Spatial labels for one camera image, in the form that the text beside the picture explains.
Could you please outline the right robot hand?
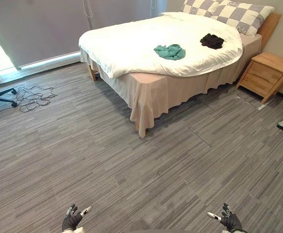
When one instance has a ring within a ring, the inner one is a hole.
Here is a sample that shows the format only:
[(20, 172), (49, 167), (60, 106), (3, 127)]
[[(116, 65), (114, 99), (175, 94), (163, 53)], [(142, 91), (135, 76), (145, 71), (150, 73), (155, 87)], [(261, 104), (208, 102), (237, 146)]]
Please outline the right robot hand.
[(220, 222), (230, 233), (237, 231), (241, 232), (243, 230), (242, 224), (236, 213), (231, 211), (230, 206), (227, 203), (223, 203), (222, 209), (222, 216), (218, 216), (212, 212), (207, 212), (207, 216), (212, 218), (213, 220)]

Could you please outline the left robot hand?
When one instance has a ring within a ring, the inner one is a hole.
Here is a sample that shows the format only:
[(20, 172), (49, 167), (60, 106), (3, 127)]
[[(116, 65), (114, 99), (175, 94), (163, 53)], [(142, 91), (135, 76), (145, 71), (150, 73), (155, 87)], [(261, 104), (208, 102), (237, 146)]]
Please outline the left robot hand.
[(73, 233), (78, 224), (84, 218), (85, 215), (92, 211), (93, 207), (89, 206), (82, 211), (76, 212), (78, 207), (75, 204), (72, 204), (65, 213), (61, 229), (63, 233)]

